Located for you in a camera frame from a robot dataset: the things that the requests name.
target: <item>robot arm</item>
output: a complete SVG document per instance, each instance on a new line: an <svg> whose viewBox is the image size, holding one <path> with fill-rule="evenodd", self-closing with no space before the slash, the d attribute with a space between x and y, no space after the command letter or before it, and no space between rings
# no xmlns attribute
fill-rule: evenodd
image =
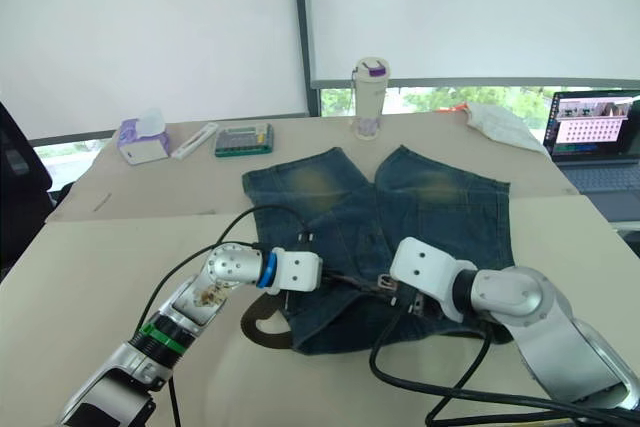
<svg viewBox="0 0 640 427"><path fill-rule="evenodd" d="M141 427L155 410L173 366L242 284L270 294L318 287L322 260L311 252L271 252L225 243L202 271L183 283L147 323L124 342L65 406L58 422L70 427Z"/></svg>
<svg viewBox="0 0 640 427"><path fill-rule="evenodd" d="M412 237L398 246L391 276L440 303L461 322L485 316L513 336L525 365L554 400L588 407L640 407L640 380L564 295L527 267L477 270Z"/></svg>

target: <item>window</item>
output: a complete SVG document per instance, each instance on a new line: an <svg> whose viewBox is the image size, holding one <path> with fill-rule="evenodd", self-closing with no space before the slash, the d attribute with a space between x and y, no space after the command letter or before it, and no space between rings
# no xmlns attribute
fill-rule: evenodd
<svg viewBox="0 0 640 427"><path fill-rule="evenodd" d="M85 140L34 147L52 179L50 192L58 192L84 174L109 139Z"/></svg>
<svg viewBox="0 0 640 427"><path fill-rule="evenodd" d="M392 87L387 89L383 114L429 112L464 102L500 105L520 117L542 142L553 93L594 90L590 87ZM355 115L351 89L322 89L322 116Z"/></svg>

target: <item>denim shorts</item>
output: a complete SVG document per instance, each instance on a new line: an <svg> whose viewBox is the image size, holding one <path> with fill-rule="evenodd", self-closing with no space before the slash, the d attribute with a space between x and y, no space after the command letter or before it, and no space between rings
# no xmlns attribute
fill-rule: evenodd
<svg viewBox="0 0 640 427"><path fill-rule="evenodd" d="M509 184L427 159L404 146L378 168L375 183L333 148L243 176L255 205L297 210L314 235L323 271L345 282L323 283L311 293L291 292L283 314L296 351L305 354L370 348L395 315L375 289L388 274L398 243L416 237L478 268L513 265L509 236ZM258 237L269 246L296 248L295 217L277 210L254 213ZM480 324L447 319L435 301L424 315L405 315L389 343L431 334L482 334Z"/></svg>

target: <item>tissue box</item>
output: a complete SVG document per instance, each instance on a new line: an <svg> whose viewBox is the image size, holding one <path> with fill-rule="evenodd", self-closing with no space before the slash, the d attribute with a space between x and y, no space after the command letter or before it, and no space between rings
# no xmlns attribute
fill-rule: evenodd
<svg viewBox="0 0 640 427"><path fill-rule="evenodd" d="M118 150L131 165L166 159L169 156L169 136L166 131L143 137L138 134L138 119L128 119L120 126Z"/></svg>

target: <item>white cloth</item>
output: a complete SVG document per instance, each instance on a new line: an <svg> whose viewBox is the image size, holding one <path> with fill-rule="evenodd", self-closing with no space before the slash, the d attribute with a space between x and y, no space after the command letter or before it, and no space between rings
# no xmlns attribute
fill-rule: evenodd
<svg viewBox="0 0 640 427"><path fill-rule="evenodd" d="M551 158L522 119L504 107L468 102L465 110L469 114L467 124L491 140L534 150Z"/></svg>

